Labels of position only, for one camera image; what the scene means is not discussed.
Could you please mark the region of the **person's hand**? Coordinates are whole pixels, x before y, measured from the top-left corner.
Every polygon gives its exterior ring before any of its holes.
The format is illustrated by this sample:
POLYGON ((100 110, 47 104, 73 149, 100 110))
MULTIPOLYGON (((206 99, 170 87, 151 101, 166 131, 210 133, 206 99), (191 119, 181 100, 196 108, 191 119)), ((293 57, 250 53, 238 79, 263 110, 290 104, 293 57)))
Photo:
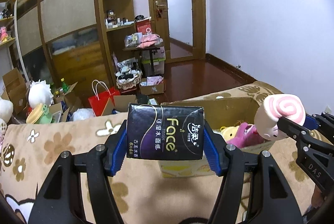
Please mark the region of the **person's hand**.
POLYGON ((312 198, 311 198, 311 205, 314 208, 319 208, 323 205, 323 203, 324 203, 324 197, 322 195, 322 192, 317 187, 317 185, 315 185, 314 192, 313 192, 312 198))

